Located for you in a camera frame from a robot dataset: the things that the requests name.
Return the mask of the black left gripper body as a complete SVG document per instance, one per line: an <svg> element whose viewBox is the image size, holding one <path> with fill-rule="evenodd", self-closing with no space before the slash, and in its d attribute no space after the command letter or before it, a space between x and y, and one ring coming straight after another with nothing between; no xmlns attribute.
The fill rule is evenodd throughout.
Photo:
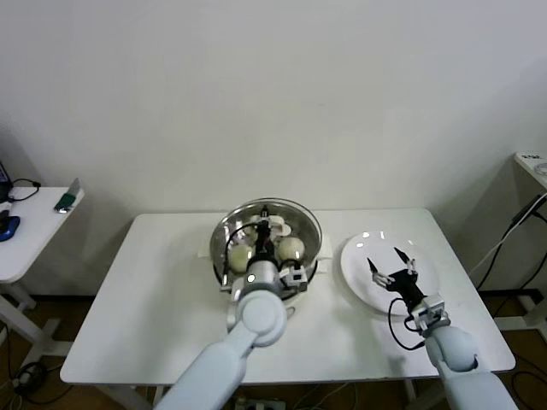
<svg viewBox="0 0 547 410"><path fill-rule="evenodd" d="M255 257L261 261L274 260L274 244L271 240L271 228L267 221L256 225Z"/></svg>

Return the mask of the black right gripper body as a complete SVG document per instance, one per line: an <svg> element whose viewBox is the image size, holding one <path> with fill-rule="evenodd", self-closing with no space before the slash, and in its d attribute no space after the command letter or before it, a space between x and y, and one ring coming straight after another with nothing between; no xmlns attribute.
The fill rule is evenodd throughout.
<svg viewBox="0 0 547 410"><path fill-rule="evenodd" d="M414 269L400 270L385 277L385 288L398 293L408 310L414 310L426 297L417 285L418 272Z"/></svg>

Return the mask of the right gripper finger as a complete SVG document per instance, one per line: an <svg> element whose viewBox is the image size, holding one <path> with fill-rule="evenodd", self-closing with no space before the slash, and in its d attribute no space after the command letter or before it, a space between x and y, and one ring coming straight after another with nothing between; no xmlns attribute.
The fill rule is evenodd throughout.
<svg viewBox="0 0 547 410"><path fill-rule="evenodd" d="M403 263L406 264L408 275L417 275L417 271L415 268L415 259L410 258L405 252L400 250L399 248L394 248L399 258L403 261Z"/></svg>
<svg viewBox="0 0 547 410"><path fill-rule="evenodd" d="M377 267L369 258L367 258L367 261L368 261L370 272L372 274L372 280L374 283L376 283L377 285L389 285L393 282L393 278L379 272Z"/></svg>

